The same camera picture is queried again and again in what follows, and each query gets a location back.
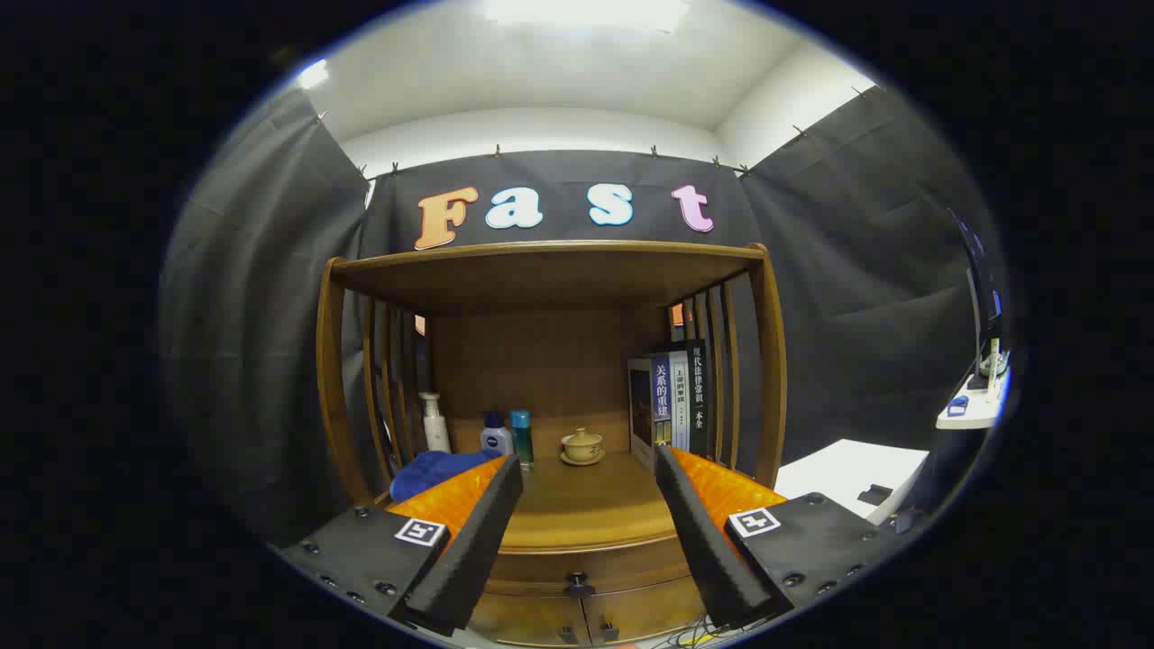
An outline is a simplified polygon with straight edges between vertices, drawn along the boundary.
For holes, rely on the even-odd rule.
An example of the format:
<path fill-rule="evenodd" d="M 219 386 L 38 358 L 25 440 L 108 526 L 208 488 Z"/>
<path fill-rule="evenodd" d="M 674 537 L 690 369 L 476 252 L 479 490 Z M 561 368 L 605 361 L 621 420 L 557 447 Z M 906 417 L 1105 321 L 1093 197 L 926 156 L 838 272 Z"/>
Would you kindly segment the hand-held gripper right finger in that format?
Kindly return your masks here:
<path fill-rule="evenodd" d="M 653 473 L 719 627 L 815 607 L 885 562 L 898 544 L 893 527 L 875 525 L 823 493 L 779 497 L 672 446 L 655 447 Z"/>

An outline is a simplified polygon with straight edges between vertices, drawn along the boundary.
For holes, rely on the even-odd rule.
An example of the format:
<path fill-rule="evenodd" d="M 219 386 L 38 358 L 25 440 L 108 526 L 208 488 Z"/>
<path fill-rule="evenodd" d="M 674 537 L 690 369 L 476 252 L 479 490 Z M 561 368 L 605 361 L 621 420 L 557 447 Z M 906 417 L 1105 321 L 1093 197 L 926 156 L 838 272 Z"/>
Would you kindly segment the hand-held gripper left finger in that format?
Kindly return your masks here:
<path fill-rule="evenodd" d="M 490 458 L 403 502 L 349 509 L 279 557 L 366 616 L 449 637 L 469 625 L 522 493 L 517 457 Z"/>

